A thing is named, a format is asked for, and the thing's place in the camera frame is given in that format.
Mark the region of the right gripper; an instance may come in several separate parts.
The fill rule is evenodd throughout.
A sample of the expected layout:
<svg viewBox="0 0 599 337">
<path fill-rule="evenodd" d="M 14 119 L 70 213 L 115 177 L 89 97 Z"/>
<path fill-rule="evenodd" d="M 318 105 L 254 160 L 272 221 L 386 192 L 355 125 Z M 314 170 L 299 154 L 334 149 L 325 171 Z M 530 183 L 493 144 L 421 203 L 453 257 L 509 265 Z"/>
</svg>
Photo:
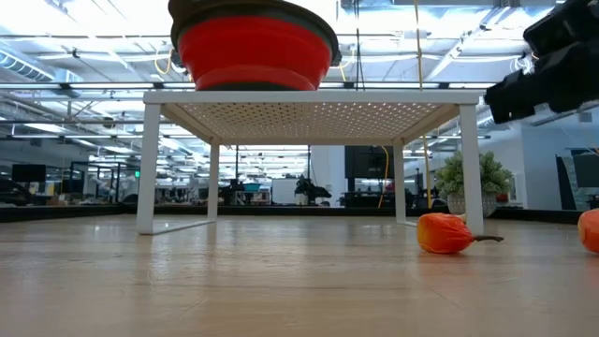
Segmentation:
<svg viewBox="0 0 599 337">
<path fill-rule="evenodd" d="M 540 103 L 566 112 L 599 99 L 599 49 L 562 49 L 599 38 L 599 0 L 566 0 L 526 28 L 523 38 L 535 54 L 556 51 L 535 64 L 534 89 Z M 486 90 L 484 100 L 495 124 L 535 115 L 534 105 L 521 91 L 525 78 L 518 70 Z"/>
</svg>

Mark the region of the small orange-red fruit with stem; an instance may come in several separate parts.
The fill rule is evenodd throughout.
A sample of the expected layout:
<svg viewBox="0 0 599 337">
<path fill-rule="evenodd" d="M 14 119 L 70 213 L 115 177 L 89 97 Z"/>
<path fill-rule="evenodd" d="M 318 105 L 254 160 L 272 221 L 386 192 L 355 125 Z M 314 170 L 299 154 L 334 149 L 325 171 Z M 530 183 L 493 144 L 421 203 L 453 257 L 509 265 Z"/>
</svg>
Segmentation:
<svg viewBox="0 0 599 337">
<path fill-rule="evenodd" d="M 416 223 L 419 247 L 433 254 L 453 255 L 467 249 L 473 242 L 502 242 L 503 237 L 474 235 L 456 214 L 433 212 L 420 216 Z"/>
<path fill-rule="evenodd" d="M 588 251 L 599 254 L 599 209 L 582 213 L 577 221 L 577 231 L 582 245 Z"/>
</svg>

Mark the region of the red collapsible colander grey rim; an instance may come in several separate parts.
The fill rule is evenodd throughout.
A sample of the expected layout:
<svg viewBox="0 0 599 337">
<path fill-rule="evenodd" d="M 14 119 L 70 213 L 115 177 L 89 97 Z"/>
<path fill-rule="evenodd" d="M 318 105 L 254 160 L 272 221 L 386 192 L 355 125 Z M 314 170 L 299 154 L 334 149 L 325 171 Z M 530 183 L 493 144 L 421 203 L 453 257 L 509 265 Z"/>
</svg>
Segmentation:
<svg viewBox="0 0 599 337">
<path fill-rule="evenodd" d="M 315 91 L 342 60 L 332 27 L 285 0 L 169 0 L 168 12 L 198 91 Z"/>
</svg>

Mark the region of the dark standing panel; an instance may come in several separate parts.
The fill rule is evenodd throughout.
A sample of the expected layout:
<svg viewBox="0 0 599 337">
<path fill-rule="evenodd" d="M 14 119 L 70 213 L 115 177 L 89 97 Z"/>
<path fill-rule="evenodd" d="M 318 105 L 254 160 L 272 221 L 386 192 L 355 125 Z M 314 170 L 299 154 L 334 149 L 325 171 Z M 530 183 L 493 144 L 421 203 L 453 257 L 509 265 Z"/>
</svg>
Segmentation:
<svg viewBox="0 0 599 337">
<path fill-rule="evenodd" d="M 599 209 L 599 154 L 582 149 L 571 150 L 570 154 L 556 157 L 562 209 Z"/>
</svg>

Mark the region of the green potted plant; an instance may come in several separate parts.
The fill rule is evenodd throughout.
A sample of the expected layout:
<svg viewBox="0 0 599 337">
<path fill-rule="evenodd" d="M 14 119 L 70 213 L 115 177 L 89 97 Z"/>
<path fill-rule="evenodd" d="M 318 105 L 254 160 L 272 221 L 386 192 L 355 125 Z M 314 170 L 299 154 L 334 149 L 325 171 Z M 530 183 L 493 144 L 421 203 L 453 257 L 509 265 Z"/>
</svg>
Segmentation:
<svg viewBox="0 0 599 337">
<path fill-rule="evenodd" d="M 506 195 L 513 174 L 499 161 L 493 152 L 479 155 L 479 168 L 482 187 L 483 216 L 491 216 L 497 209 L 497 197 Z M 449 211 L 456 215 L 465 215 L 464 175 L 462 153 L 456 152 L 445 161 L 445 165 L 436 171 L 435 187 L 446 200 Z"/>
</svg>

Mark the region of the white perforated metal shelf riser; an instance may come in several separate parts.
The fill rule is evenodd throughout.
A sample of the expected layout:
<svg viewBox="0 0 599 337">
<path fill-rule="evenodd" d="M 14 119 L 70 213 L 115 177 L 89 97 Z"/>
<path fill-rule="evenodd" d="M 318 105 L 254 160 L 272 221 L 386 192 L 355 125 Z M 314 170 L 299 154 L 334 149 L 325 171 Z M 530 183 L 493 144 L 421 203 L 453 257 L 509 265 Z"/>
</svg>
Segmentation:
<svg viewBox="0 0 599 337">
<path fill-rule="evenodd" d="M 154 193 L 162 117 L 210 146 L 207 223 L 218 214 L 220 148 L 223 145 L 382 145 L 394 156 L 395 216 L 406 224 L 403 147 L 459 118 L 466 220 L 485 231 L 479 168 L 475 91 L 273 91 L 147 92 L 142 133 L 136 230 L 156 235 L 178 230 L 157 223 Z"/>
</svg>

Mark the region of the small black background monitor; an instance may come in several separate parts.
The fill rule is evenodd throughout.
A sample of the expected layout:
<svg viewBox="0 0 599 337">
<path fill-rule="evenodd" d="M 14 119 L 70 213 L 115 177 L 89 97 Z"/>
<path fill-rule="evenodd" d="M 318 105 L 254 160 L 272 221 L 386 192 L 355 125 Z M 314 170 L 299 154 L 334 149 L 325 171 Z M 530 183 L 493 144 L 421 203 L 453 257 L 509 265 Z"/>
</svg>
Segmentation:
<svg viewBox="0 0 599 337">
<path fill-rule="evenodd" d="M 44 183 L 47 167 L 38 164 L 13 164 L 11 179 L 16 183 Z"/>
</svg>

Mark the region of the black aluminium table frame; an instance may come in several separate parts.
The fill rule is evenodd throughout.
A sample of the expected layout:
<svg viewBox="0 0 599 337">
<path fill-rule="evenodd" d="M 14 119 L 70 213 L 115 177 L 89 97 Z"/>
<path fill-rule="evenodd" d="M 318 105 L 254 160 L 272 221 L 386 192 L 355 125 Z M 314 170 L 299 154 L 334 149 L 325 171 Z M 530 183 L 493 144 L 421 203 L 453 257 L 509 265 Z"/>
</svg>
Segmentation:
<svg viewBox="0 0 599 337">
<path fill-rule="evenodd" d="M 0 208 L 0 223 L 48 220 L 60 218 L 91 217 L 117 214 L 135 214 L 133 205 L 87 205 L 87 206 L 26 206 Z M 153 210 L 156 215 L 205 215 L 202 206 L 163 205 Z M 389 208 L 330 208 L 330 207 L 284 207 L 284 206 L 222 206 L 220 215 L 231 216 L 374 216 L 393 217 Z M 579 211 L 543 211 L 517 208 L 498 208 L 492 219 L 532 221 L 574 225 L 581 216 Z"/>
</svg>

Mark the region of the black wall screen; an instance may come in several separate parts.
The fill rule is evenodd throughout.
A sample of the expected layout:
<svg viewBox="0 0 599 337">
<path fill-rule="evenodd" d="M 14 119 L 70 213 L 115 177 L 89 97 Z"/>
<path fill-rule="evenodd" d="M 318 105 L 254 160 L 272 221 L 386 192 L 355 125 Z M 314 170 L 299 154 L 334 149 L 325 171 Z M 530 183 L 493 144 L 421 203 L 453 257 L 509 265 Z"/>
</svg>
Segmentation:
<svg viewBox="0 0 599 337">
<path fill-rule="evenodd" d="M 394 178 L 392 146 L 345 146 L 345 178 Z"/>
</svg>

